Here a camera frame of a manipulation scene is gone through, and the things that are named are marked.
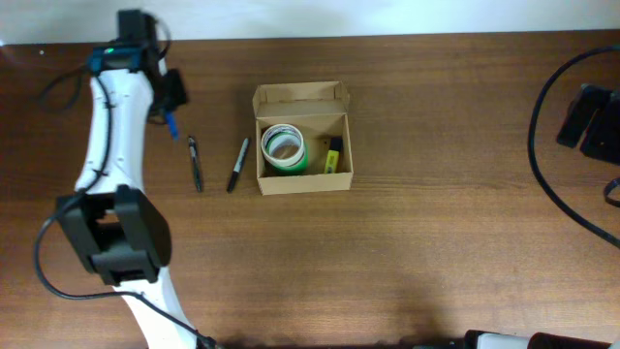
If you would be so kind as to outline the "blue pen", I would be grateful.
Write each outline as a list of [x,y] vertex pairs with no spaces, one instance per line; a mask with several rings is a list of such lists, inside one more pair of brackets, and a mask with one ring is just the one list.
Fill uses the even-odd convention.
[[171,138],[174,141],[177,141],[179,139],[179,132],[176,124],[176,119],[172,111],[165,112],[165,121],[168,126]]

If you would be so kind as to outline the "black pen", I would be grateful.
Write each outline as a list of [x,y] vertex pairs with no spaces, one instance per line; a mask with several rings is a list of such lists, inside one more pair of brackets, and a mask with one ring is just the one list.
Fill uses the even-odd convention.
[[202,191],[202,171],[200,166],[200,159],[198,154],[198,146],[196,140],[192,137],[188,137],[188,146],[190,150],[190,158],[192,161],[192,171],[194,182],[197,188],[197,191],[200,193]]

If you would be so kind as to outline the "black marker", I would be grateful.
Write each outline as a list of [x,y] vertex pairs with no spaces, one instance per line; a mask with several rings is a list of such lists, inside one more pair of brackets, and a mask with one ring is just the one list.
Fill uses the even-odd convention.
[[232,169],[232,174],[231,177],[229,179],[228,185],[227,185],[227,192],[231,193],[236,185],[236,182],[238,180],[239,174],[243,168],[244,165],[244,161],[245,158],[247,156],[248,150],[249,150],[249,146],[250,146],[250,142],[251,139],[250,138],[246,138],[242,145],[241,148],[239,150],[238,156],[236,158],[236,161],[234,163],[233,169]]

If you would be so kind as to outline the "white tape roll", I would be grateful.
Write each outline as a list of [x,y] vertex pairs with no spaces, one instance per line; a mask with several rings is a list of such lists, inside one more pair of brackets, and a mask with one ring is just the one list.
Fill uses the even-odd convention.
[[273,166],[289,168],[305,156],[305,142],[301,132],[291,124],[276,124],[263,132],[261,150]]

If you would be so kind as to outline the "green tape roll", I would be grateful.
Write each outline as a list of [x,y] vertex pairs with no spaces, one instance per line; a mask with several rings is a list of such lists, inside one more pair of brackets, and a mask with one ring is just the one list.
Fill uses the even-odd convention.
[[[285,175],[298,175],[304,172],[308,166],[308,154],[306,145],[299,146],[296,143],[285,141],[278,144],[270,144],[267,148],[267,154],[276,160],[271,167],[276,172]],[[294,163],[290,166],[284,166],[282,162],[292,158]]]

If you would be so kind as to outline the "cardboard box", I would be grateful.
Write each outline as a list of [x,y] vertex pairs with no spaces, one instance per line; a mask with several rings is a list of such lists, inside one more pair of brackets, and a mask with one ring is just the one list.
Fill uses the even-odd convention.
[[[257,181],[263,195],[348,190],[354,176],[348,108],[349,92],[341,81],[264,84],[252,104],[256,136]],[[261,150],[265,130],[276,124],[294,125],[302,134],[308,154],[306,170],[281,174]],[[343,139],[337,172],[325,174],[331,138]]]

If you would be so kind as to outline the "yellow highlighter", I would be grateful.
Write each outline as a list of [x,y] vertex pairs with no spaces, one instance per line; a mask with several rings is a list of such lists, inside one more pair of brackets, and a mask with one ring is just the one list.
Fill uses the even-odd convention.
[[331,138],[325,159],[325,174],[335,174],[337,172],[340,153],[343,147],[343,139],[340,137]]

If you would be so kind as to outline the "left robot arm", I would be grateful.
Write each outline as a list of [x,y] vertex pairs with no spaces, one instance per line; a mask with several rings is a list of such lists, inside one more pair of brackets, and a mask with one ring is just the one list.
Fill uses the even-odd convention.
[[75,194],[58,198],[58,222],[83,267],[130,307],[150,348],[214,348],[185,316],[171,282],[171,231],[144,192],[142,159],[147,123],[161,117],[175,135],[174,111],[187,103],[176,69],[165,63],[156,16],[138,9],[117,14],[117,37],[93,49],[93,115]]

